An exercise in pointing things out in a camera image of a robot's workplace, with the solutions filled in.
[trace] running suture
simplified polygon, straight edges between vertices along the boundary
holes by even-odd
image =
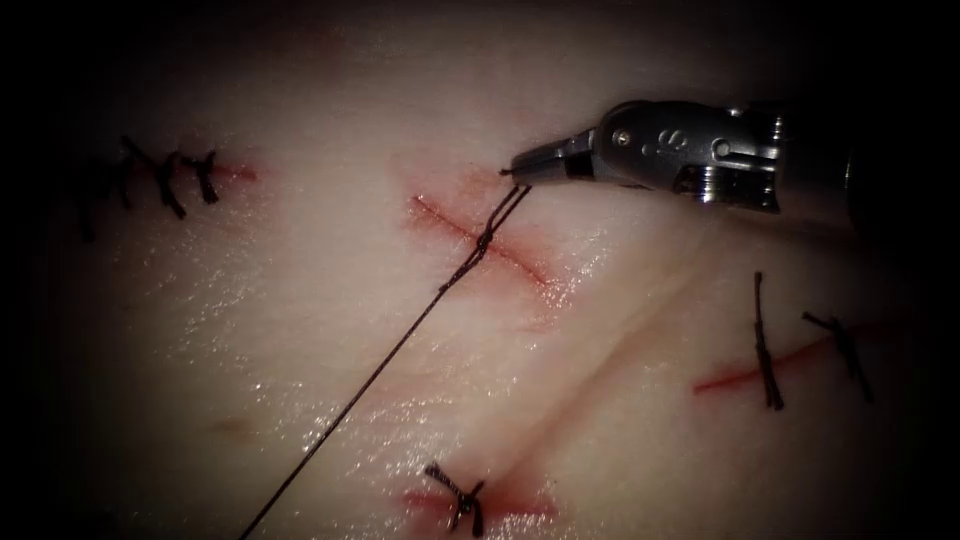
[[[400,349],[406,344],[407,340],[410,339],[410,336],[413,335],[413,333],[417,330],[417,328],[424,321],[424,319],[427,318],[427,315],[429,315],[430,312],[433,311],[433,308],[436,307],[438,302],[440,302],[440,299],[443,298],[443,295],[445,295],[447,291],[450,290],[451,287],[456,285],[457,282],[463,279],[463,277],[467,275],[467,273],[469,273],[478,264],[480,264],[480,261],[482,261],[484,256],[487,254],[487,250],[490,247],[490,242],[493,241],[494,233],[497,232],[497,229],[499,229],[500,226],[503,225],[503,222],[506,221],[506,219],[510,216],[511,213],[513,213],[517,205],[520,204],[520,201],[522,201],[524,197],[526,197],[527,194],[530,193],[530,189],[531,189],[530,186],[526,186],[524,188],[521,188],[520,186],[514,186],[513,189],[511,189],[510,192],[507,194],[507,196],[504,197],[502,201],[500,201],[500,204],[497,205],[493,213],[490,214],[489,219],[487,219],[487,225],[486,225],[486,228],[484,228],[483,233],[481,233],[480,236],[477,237],[477,246],[474,248],[474,250],[470,253],[469,256],[467,256],[467,259],[463,262],[462,265],[460,265],[459,268],[457,268],[457,270],[453,273],[453,275],[450,276],[450,279],[447,280],[446,283],[440,286],[437,292],[437,295],[434,296],[433,300],[429,304],[427,304],[427,307],[423,310],[420,316],[417,317],[417,319],[413,322],[413,324],[410,326],[407,332],[403,335],[403,337],[400,338],[400,341],[398,341],[397,344],[393,347],[393,349],[387,354],[386,358],[384,358],[383,361],[381,361],[380,364],[376,367],[376,369],[373,370],[373,373],[367,378],[367,380],[363,383],[363,385],[360,386],[360,389],[357,390],[353,398],[350,399],[350,401],[347,403],[346,406],[344,406],[344,408],[340,411],[337,417],[334,418],[333,422],[331,422],[330,425],[327,426],[327,429],[323,432],[323,434],[321,434],[320,437],[317,438],[317,440],[313,443],[313,445],[310,447],[307,453],[303,456],[303,459],[300,460],[300,463],[297,464],[296,467],[294,467],[293,471],[287,476],[287,478],[283,481],[283,483],[280,484],[280,487],[273,494],[273,496],[270,497],[267,503],[264,504],[263,507],[260,509],[260,512],[258,512],[257,515],[253,518],[253,521],[250,522],[250,525],[248,525],[247,528],[240,534],[239,540],[244,540],[245,538],[249,537],[250,534],[254,531],[254,529],[257,528],[257,526],[263,520],[264,516],[267,515],[267,513],[270,511],[273,505],[276,504],[276,502],[280,499],[281,495],[283,495],[283,492],[286,491],[286,489],[290,486],[291,483],[293,483],[293,480],[297,477],[298,474],[300,474],[300,471],[303,470],[303,468],[307,465],[307,463],[314,456],[314,454],[317,453],[317,450],[319,450],[320,447],[323,446],[323,443],[326,442],[328,438],[330,438],[330,436],[334,433],[334,431],[336,431],[337,427],[340,426],[340,423],[343,422],[344,418],[346,418],[350,410],[353,409],[354,405],[357,404],[357,402],[360,400],[363,394],[366,393],[367,389],[369,389],[370,386],[373,384],[373,382],[377,380],[377,377],[380,376],[380,373],[384,370],[384,368],[387,367],[387,364],[389,364],[390,361],[393,360],[394,356],[396,356],[396,354],[400,351]],[[446,476],[442,475],[442,473],[440,472],[439,467],[436,467],[435,472],[437,473],[437,476],[434,476],[434,478],[437,478],[438,480],[439,480],[438,477],[446,478]],[[453,484],[453,482],[450,482],[449,479],[447,479],[447,481],[449,482],[448,487],[451,487],[451,489],[455,489],[455,485]],[[460,494],[457,497],[457,500],[458,500],[457,520],[459,520],[459,517],[462,514],[469,513],[473,509],[476,510],[476,513],[474,515],[473,531],[474,531],[474,536],[478,536],[478,537],[481,536],[483,533],[483,519],[481,516],[479,503],[476,500],[476,495],[477,495],[477,492],[482,487],[483,487],[483,482],[480,482],[479,484],[477,484],[473,492],[471,492],[470,494],[463,494],[462,492],[460,492]]]
[[[160,201],[173,211],[177,219],[184,219],[187,216],[187,211],[184,210],[170,187],[170,181],[176,174],[178,165],[190,167],[194,170],[205,203],[214,204],[220,200],[211,181],[214,171],[215,151],[211,150],[202,159],[185,156],[179,151],[174,151],[167,154],[162,162],[158,162],[126,135],[120,138],[120,144],[127,154],[119,163],[110,164],[91,158],[79,174],[71,176],[68,180],[68,191],[77,207],[78,226],[84,242],[93,242],[96,239],[90,213],[91,203],[95,198],[106,200],[110,197],[110,193],[116,189],[124,210],[133,209],[133,204],[130,202],[127,193],[127,186],[137,162],[144,165],[153,175],[153,180],[160,190]]]

